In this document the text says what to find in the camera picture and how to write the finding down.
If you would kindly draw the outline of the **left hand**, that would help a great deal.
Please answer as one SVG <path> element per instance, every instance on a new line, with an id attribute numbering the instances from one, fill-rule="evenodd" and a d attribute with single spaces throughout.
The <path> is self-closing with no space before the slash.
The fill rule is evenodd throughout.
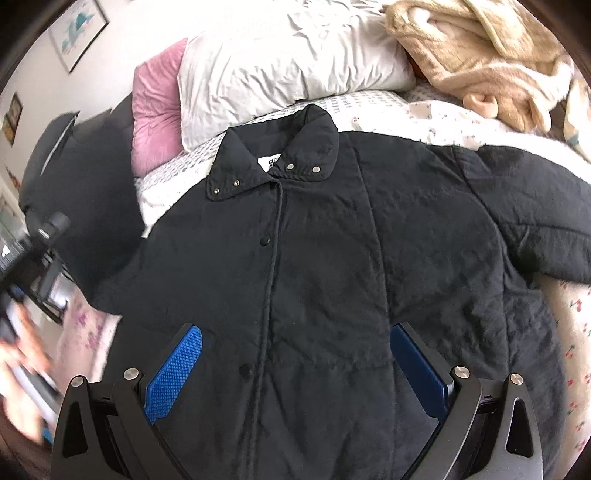
<path id="1" fill-rule="evenodd" d="M 1 400 L 9 422 L 28 440 L 39 445 L 53 443 L 54 428 L 47 426 L 41 411 L 13 375 L 23 367 L 33 375 L 49 378 L 51 361 L 43 340 L 25 305 L 11 300 L 8 317 L 16 332 L 10 343 L 1 340 Z"/>

